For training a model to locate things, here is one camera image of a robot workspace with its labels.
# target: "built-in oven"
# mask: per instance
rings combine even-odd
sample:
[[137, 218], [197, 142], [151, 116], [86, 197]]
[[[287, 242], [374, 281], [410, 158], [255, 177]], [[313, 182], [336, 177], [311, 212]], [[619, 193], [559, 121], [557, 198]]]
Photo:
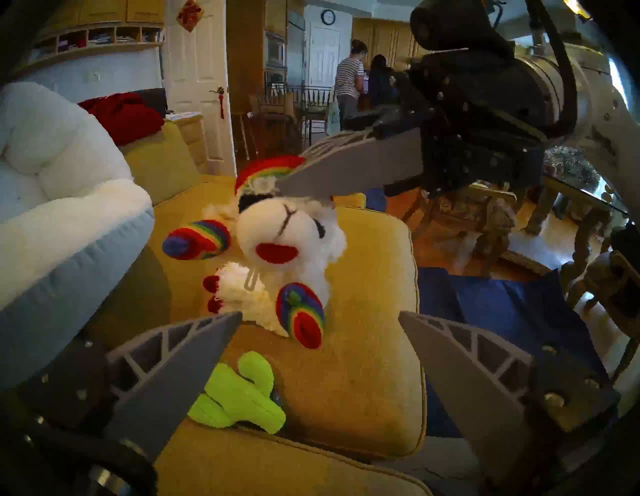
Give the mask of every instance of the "built-in oven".
[[287, 65], [286, 45], [282, 36], [264, 32], [264, 68], [284, 69]]

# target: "person with dark hair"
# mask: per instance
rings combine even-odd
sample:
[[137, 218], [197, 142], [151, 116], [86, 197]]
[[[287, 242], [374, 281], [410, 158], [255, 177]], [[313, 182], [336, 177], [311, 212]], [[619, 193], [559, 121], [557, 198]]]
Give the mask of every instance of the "person with dark hair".
[[335, 96], [340, 108], [340, 129], [344, 119], [358, 111], [358, 97], [364, 92], [364, 66], [367, 46], [360, 40], [351, 41], [351, 54], [338, 64], [335, 73]]
[[369, 72], [369, 98], [371, 106], [392, 104], [397, 100], [397, 91], [391, 86], [389, 78], [393, 69], [387, 67], [387, 59], [384, 55], [378, 54], [371, 61], [371, 71]]

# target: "red pom-pom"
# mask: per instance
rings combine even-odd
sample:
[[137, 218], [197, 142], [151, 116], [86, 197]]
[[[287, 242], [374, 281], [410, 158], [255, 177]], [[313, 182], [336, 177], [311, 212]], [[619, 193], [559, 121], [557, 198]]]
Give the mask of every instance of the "red pom-pom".
[[223, 306], [224, 302], [215, 296], [211, 298], [207, 304], [207, 308], [212, 314], [217, 314]]
[[204, 289], [206, 289], [207, 291], [216, 293], [220, 288], [219, 282], [220, 282], [219, 276], [208, 276], [204, 278], [204, 281], [202, 281], [202, 285], [204, 286]]

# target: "yellow ottoman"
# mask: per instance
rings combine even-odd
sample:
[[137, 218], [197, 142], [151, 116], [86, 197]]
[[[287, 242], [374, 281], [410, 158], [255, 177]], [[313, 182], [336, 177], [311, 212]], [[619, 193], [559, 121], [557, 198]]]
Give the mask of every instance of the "yellow ottoman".
[[185, 420], [156, 461], [159, 496], [431, 496], [387, 468], [236, 429]]
[[[154, 161], [139, 149], [125, 155], [138, 180], [133, 152], [145, 164]], [[147, 247], [86, 326], [94, 339], [114, 348], [153, 327], [206, 314], [206, 261], [174, 260], [162, 252], [167, 233], [233, 195], [233, 178], [204, 180], [155, 206]], [[165, 191], [158, 195], [167, 197]], [[420, 446], [426, 429], [424, 374], [397, 320], [401, 310], [419, 306], [410, 232], [379, 212], [338, 206], [337, 214], [348, 247], [327, 270], [332, 297], [322, 348], [305, 349], [245, 323], [222, 360], [234, 366], [248, 350], [266, 357], [287, 414], [283, 436], [359, 460], [407, 455]]]

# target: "glass tabletop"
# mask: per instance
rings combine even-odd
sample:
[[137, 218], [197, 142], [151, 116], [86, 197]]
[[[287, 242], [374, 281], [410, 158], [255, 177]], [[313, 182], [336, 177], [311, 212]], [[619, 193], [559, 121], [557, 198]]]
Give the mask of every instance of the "glass tabletop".
[[544, 174], [628, 215], [628, 209], [618, 194], [577, 148], [548, 149], [545, 152]]

